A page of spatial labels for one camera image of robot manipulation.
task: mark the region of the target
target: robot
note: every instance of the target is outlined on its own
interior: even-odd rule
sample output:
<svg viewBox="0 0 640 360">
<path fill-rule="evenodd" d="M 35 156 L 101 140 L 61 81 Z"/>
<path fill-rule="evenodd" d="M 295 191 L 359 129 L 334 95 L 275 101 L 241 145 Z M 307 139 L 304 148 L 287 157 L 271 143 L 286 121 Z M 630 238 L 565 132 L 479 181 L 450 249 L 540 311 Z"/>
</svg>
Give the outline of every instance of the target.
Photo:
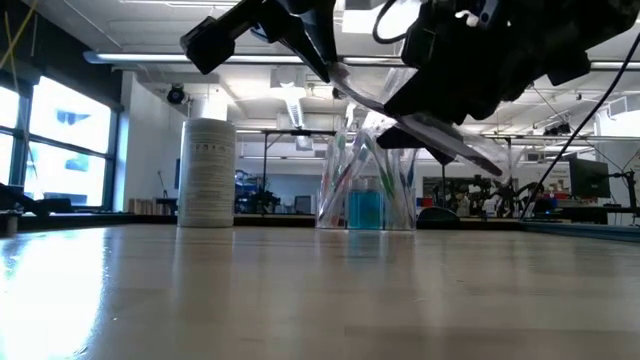
<svg viewBox="0 0 640 360">
<path fill-rule="evenodd" d="M 378 22 L 395 1 L 387 0 Z M 235 39 L 251 31 L 265 42 L 279 41 L 329 82 L 329 69 L 340 62 L 334 5 L 335 0 L 243 0 L 218 19 L 207 17 L 180 43 L 207 74 L 234 54 Z M 557 86 L 588 74 L 586 51 L 630 29 L 639 11 L 640 0 L 426 0 L 405 34 L 381 39 L 374 28 L 379 43 L 404 40 L 401 59 L 417 70 L 377 110 L 399 125 L 403 117 L 426 115 L 445 133 L 468 116 L 484 120 L 544 75 Z M 412 144 L 446 161 L 453 152 L 502 175 L 472 149 L 441 154 L 442 144 L 415 138 L 406 126 L 389 131 L 378 138 L 383 148 Z"/>
</svg>

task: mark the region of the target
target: cable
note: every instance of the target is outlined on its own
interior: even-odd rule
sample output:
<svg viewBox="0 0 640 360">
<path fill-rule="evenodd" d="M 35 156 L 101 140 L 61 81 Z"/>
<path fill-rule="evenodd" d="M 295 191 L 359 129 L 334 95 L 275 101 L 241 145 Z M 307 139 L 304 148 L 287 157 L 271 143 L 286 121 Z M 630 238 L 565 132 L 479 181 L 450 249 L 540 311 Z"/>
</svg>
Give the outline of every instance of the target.
<svg viewBox="0 0 640 360">
<path fill-rule="evenodd" d="M 13 38 L 11 42 L 9 42 L 9 48 L 7 49 L 7 52 L 5 52 L 4 55 L 2 56 L 2 60 L 0 60 L 0 69 L 4 67 L 4 63 L 7 62 L 7 59 L 9 58 L 9 54 L 13 53 L 13 49 L 16 47 L 18 40 L 20 40 L 20 37 L 22 36 L 24 29 L 27 27 L 27 24 L 29 24 L 29 20 L 31 20 L 31 17 L 33 16 L 33 13 L 36 10 L 36 5 L 38 5 L 38 1 L 39 0 L 33 0 L 33 2 L 31 3 L 31 7 L 29 8 L 29 12 L 27 13 L 27 16 L 24 18 L 24 21 L 22 22 L 22 24 L 20 24 L 20 27 L 18 28 L 16 37 Z"/>
<path fill-rule="evenodd" d="M 618 83 L 620 82 L 620 79 L 622 78 L 622 75 L 624 74 L 624 72 L 627 70 L 627 66 L 629 65 L 629 62 L 631 62 L 631 58 L 633 57 L 633 54 L 636 52 L 636 49 L 638 48 L 638 44 L 640 44 L 640 34 L 638 34 L 636 36 L 636 39 L 633 41 L 633 45 L 631 45 L 631 49 L 629 49 L 629 54 L 627 54 L 626 59 L 624 60 L 624 62 L 622 63 L 622 67 L 620 68 L 620 71 L 618 71 L 618 74 L 616 75 L 615 79 L 613 79 L 613 82 L 611 83 L 611 85 L 609 86 L 609 89 L 607 89 L 607 91 L 605 92 L 605 94 L 602 96 L 602 98 L 600 99 L 600 101 L 598 101 L 598 103 L 596 104 L 596 106 L 593 108 L 593 110 L 591 110 L 591 112 L 589 113 L 589 115 L 587 115 L 587 117 L 582 121 L 582 123 L 580 123 L 580 125 L 578 126 L 578 128 L 573 132 L 573 134 L 571 135 L 571 137 L 569 137 L 569 140 L 567 141 L 567 143 L 562 147 L 562 150 L 560 151 L 560 153 L 558 154 L 558 156 L 556 156 L 556 158 L 553 160 L 553 163 L 551 163 L 551 166 L 549 166 L 549 169 L 547 169 L 547 171 L 544 173 L 544 175 L 542 176 L 542 178 L 540 179 L 540 181 L 538 182 L 538 185 L 536 188 L 542 186 L 542 183 L 547 179 L 547 177 L 549 176 L 549 174 L 551 173 L 551 170 L 553 170 L 553 168 L 556 166 L 556 164 L 558 163 L 558 161 L 560 161 L 560 159 L 562 158 L 562 155 L 564 154 L 565 151 L 567 151 L 567 148 L 569 148 L 569 145 L 571 145 L 571 142 L 578 136 L 578 134 L 580 133 L 580 131 L 582 130 L 582 128 L 585 127 L 585 125 L 587 125 L 587 123 L 589 122 L 589 120 L 591 120 L 591 118 L 596 114 L 596 112 L 600 109 L 600 107 L 604 104 L 604 102 L 607 100 L 607 98 L 611 95 L 611 93 L 613 92 L 613 90 L 615 90 L 616 86 L 618 85 Z M 520 215 L 520 220 L 524 219 L 524 214 L 527 212 L 527 209 L 529 208 L 529 205 L 531 205 L 531 201 L 533 200 L 533 197 L 535 196 L 532 195 L 529 197 L 529 200 L 527 200 L 527 205 L 525 205 L 524 207 L 524 211 L 522 212 L 522 214 Z"/>
<path fill-rule="evenodd" d="M 534 91 L 535 91 L 535 92 L 540 96 L 540 98 L 542 99 L 542 101 L 544 101 L 544 102 L 547 104 L 547 106 L 549 107 L 549 109 L 551 109 L 551 110 L 556 114 L 556 116 L 557 116 L 557 117 L 559 117 L 560 119 L 562 119 L 562 116 L 560 115 L 560 113 L 558 113 L 558 112 L 556 111 L 556 109 L 555 109 L 553 106 L 551 106 L 551 104 L 549 104 L 549 102 L 547 101 L 547 99 L 545 99 L 545 98 L 544 98 L 544 96 L 542 96 L 542 94 L 538 91 L 538 89 L 536 89 L 536 87 L 535 87 L 535 86 L 533 86 L 532 88 L 533 88 L 533 90 L 534 90 Z M 571 126 L 571 124 L 569 124 L 569 127 L 571 128 L 571 131 L 575 131 L 575 129 Z M 622 170 L 623 168 L 621 168 L 621 167 L 620 167 L 620 166 L 618 166 L 615 162 L 613 162 L 611 159 L 609 159 L 605 154 L 603 154 L 603 153 L 602 153 L 602 151 L 600 151 L 600 150 L 596 149 L 596 147 L 595 147 L 595 146 L 593 146 L 593 144 L 592 144 L 592 143 L 590 143 L 590 142 L 589 142 L 589 140 L 587 140 L 587 139 L 582 139 L 582 140 L 583 140 L 584 142 L 586 142 L 586 143 L 587 143 L 587 145 L 591 146 L 591 147 L 593 148 L 593 150 L 595 150 L 598 154 L 600 154 L 600 156 L 602 156 L 605 160 L 607 160 L 608 162 L 610 162 L 610 163 L 611 163 L 611 165 L 615 166 L 618 170 L 620 170 L 620 172 L 624 172 L 624 171 Z"/>
<path fill-rule="evenodd" d="M 383 39 L 378 34 L 378 25 L 380 25 L 380 21 L 395 3 L 396 3 L 396 0 L 387 0 L 387 2 L 382 6 L 382 9 L 380 9 L 378 16 L 376 16 L 376 22 L 373 24 L 373 40 L 375 40 L 378 44 L 383 44 L 383 45 L 393 44 L 393 43 L 397 43 L 400 40 L 404 40 L 407 37 L 407 34 L 404 33 L 389 39 Z"/>
<path fill-rule="evenodd" d="M 4 26 L 5 26 L 5 32 L 7 33 L 7 41 L 8 44 L 13 43 L 13 39 L 11 38 L 11 26 L 9 24 L 9 12 L 5 11 L 4 12 Z M 13 56 L 13 49 L 11 47 L 9 47 L 8 51 L 8 57 L 9 57 L 9 63 L 11 64 L 11 72 L 13 75 L 13 86 L 15 87 L 15 92 L 16 94 L 20 94 L 20 86 L 18 84 L 18 72 L 16 71 L 16 65 L 15 65 L 15 59 Z M 39 179 L 38 179 L 38 171 L 36 170 L 36 162 L 35 159 L 33 157 L 33 151 L 31 150 L 31 144 L 29 142 L 29 131 L 26 128 L 26 119 L 25 119 L 25 113 L 24 111 L 20 112 L 20 121 L 22 124 L 22 129 L 23 129 L 23 140 L 26 144 L 27 147 L 27 155 L 29 156 L 29 159 L 31 159 L 31 163 L 33 164 L 33 174 L 36 180 L 36 184 L 39 184 Z M 42 188 L 38 185 L 36 185 L 36 188 L 40 190 L 40 193 L 44 196 L 44 191 L 42 190 Z"/>
<path fill-rule="evenodd" d="M 631 164 L 631 162 L 633 161 L 633 159 L 636 158 L 636 156 L 638 156 L 640 154 L 640 149 L 638 149 L 638 151 L 636 151 L 635 154 L 633 154 L 633 156 L 631 157 L 631 159 L 629 159 L 629 161 L 627 161 L 626 164 L 624 164 L 624 166 L 622 167 L 622 172 L 624 172 L 627 169 L 627 166 L 629 166 L 629 164 Z"/>
</svg>

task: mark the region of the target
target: black cable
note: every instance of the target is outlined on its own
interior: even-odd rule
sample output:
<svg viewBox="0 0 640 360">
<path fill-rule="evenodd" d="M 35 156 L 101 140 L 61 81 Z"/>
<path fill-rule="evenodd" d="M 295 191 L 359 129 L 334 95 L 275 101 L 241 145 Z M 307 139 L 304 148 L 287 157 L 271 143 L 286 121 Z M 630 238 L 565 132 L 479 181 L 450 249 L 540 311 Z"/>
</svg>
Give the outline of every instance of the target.
<svg viewBox="0 0 640 360">
<path fill-rule="evenodd" d="M 636 151 L 635 154 L 633 154 L 633 156 L 631 157 L 631 159 L 629 159 L 629 161 L 627 161 L 627 163 L 624 164 L 624 166 L 622 167 L 621 172 L 624 172 L 627 169 L 627 166 L 629 166 L 629 164 L 631 164 L 631 162 L 633 161 L 633 159 L 635 159 L 635 157 L 638 155 L 638 153 L 640 153 L 640 150 Z"/>
<path fill-rule="evenodd" d="M 553 168 L 556 166 L 558 161 L 560 161 L 560 159 L 562 159 L 562 155 L 564 154 L 565 151 L 567 151 L 567 148 L 569 148 L 569 145 L 571 145 L 571 142 L 573 140 L 575 140 L 575 138 L 578 136 L 578 134 L 580 134 L 580 131 L 582 130 L 582 128 L 584 128 L 584 126 L 587 125 L 589 120 L 591 120 L 591 118 L 596 114 L 596 112 L 604 104 L 604 102 L 607 100 L 607 98 L 609 98 L 609 96 L 611 95 L 613 90 L 615 90 L 616 86 L 618 86 L 618 83 L 620 82 L 620 79 L 622 78 L 622 75 L 627 70 L 627 66 L 629 65 L 629 62 L 631 62 L 631 58 L 633 57 L 633 54 L 636 52 L 636 49 L 638 48 L 638 44 L 640 44 L 640 34 L 638 34 L 638 36 L 636 36 L 636 39 L 634 40 L 633 45 L 631 45 L 631 49 L 629 49 L 629 54 L 627 54 L 626 59 L 624 59 L 624 62 L 622 63 L 622 67 L 620 67 L 620 71 L 618 71 L 618 74 L 616 75 L 615 79 L 613 79 L 613 82 L 609 86 L 609 89 L 607 90 L 607 92 L 605 92 L 605 94 L 602 96 L 602 99 L 600 99 L 600 101 L 598 101 L 596 106 L 593 108 L 593 110 L 591 110 L 589 115 L 587 115 L 587 117 L 582 121 L 582 123 L 578 126 L 576 131 L 573 132 L 573 135 L 571 135 L 571 137 L 569 137 L 569 140 L 562 147 L 562 150 L 560 151 L 558 156 L 556 156 L 556 158 L 553 160 L 553 163 L 551 164 L 551 166 L 549 166 L 549 169 L 547 169 L 547 171 L 544 173 L 544 175 L 542 176 L 542 178 L 538 182 L 538 185 L 537 185 L 536 188 L 539 188 L 540 186 L 542 186 L 542 183 L 544 183 L 544 181 L 547 179 L 547 177 L 551 173 L 551 170 L 553 170 Z M 527 209 L 529 208 L 529 205 L 531 205 L 531 201 L 533 200 L 534 196 L 535 196 L 535 193 L 532 196 L 529 197 L 529 200 L 527 200 L 527 205 L 525 205 L 524 210 L 522 211 L 522 214 L 520 215 L 520 220 L 524 219 L 524 215 L 526 214 Z"/>
<path fill-rule="evenodd" d="M 551 106 L 551 104 L 549 104 L 549 102 L 547 101 L 547 99 L 545 99 L 545 98 L 544 98 L 544 96 L 542 96 L 542 94 L 540 94 L 540 92 L 538 91 L 538 89 L 536 89 L 536 87 L 535 87 L 535 86 L 533 86 L 532 88 L 533 88 L 533 90 L 534 90 L 536 93 L 538 93 L 538 95 L 540 96 L 540 98 L 542 99 L 542 101 L 544 101 L 544 102 L 547 104 L 547 106 L 549 107 L 549 109 L 551 109 L 551 110 L 556 114 L 556 116 L 557 116 L 557 117 L 559 117 L 560 119 L 562 119 L 562 116 L 560 116 L 560 113 L 558 113 L 558 112 L 556 111 L 556 109 L 555 109 L 553 106 Z M 569 124 L 569 128 L 571 128 L 571 131 L 575 131 L 575 129 L 571 126 L 571 124 Z M 590 142 L 589 142 L 589 140 L 587 140 L 587 139 L 582 139 L 582 140 L 583 140 L 584 142 L 586 142 L 586 143 L 587 143 L 587 145 L 591 146 L 591 147 L 593 148 L 593 150 L 595 150 L 598 154 L 600 154 L 600 156 L 602 156 L 605 160 L 607 160 L 608 162 L 610 162 L 610 163 L 611 163 L 611 165 L 613 165 L 613 166 L 615 166 L 616 168 L 618 168 L 618 170 L 620 170 L 620 172 L 624 172 L 624 171 L 622 170 L 623 168 L 621 168 L 621 167 L 620 167 L 620 166 L 618 166 L 616 163 L 614 163 L 611 159 L 609 159 L 605 154 L 603 154 L 603 153 L 602 153 L 602 151 L 600 151 L 600 150 L 596 149 L 596 147 L 595 147 L 595 146 L 593 146 L 593 144 L 592 144 L 592 143 L 590 143 Z"/>
<path fill-rule="evenodd" d="M 380 35 L 378 35 L 378 25 L 380 25 L 380 20 L 382 20 L 382 18 L 387 14 L 389 9 L 391 9 L 393 4 L 395 3 L 396 3 L 396 0 L 387 0 L 387 2 L 382 6 L 382 9 L 380 9 L 378 16 L 376 16 L 376 22 L 373 24 L 373 40 L 375 40 L 378 44 L 384 44 L 384 45 L 393 44 L 393 43 L 397 43 L 400 40 L 404 40 L 404 38 L 407 37 L 406 33 L 400 34 L 398 36 L 394 36 L 389 39 L 383 39 L 380 37 Z"/>
</svg>

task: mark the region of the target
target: blue liquid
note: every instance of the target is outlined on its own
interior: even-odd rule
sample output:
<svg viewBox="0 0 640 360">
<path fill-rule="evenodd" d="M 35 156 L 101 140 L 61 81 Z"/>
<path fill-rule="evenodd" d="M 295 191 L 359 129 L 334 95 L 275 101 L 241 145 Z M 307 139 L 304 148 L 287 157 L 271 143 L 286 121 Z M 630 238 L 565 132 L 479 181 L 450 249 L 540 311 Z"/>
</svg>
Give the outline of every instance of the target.
<svg viewBox="0 0 640 360">
<path fill-rule="evenodd" d="M 382 197 L 377 191 L 349 193 L 349 229 L 382 229 Z"/>
</svg>

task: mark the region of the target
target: wooden table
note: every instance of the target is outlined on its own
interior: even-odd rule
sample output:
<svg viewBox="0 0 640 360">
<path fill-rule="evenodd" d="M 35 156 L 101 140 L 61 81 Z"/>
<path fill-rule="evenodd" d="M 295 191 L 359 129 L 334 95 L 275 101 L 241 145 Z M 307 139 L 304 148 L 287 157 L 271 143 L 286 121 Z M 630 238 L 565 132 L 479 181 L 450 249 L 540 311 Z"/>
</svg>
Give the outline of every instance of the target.
<svg viewBox="0 0 640 360">
<path fill-rule="evenodd" d="M 0 240 L 0 358 L 638 359 L 640 247 L 519 232 Z"/>
</svg>

